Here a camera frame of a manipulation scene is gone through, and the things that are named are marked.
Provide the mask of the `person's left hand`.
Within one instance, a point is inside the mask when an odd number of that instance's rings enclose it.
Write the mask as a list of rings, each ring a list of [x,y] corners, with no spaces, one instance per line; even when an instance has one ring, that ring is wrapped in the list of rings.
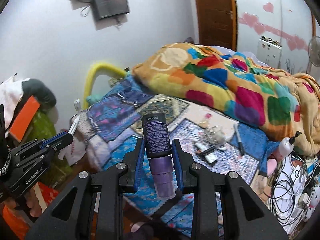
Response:
[[[40,217],[42,215],[42,209],[39,204],[39,200],[36,197],[35,191],[33,188],[31,188],[28,193],[24,195],[27,206],[30,208],[30,215],[32,217]],[[4,202],[4,205],[9,209],[9,211],[16,217],[22,218],[19,211],[17,211],[15,208],[17,207],[17,203],[13,198],[8,198]]]

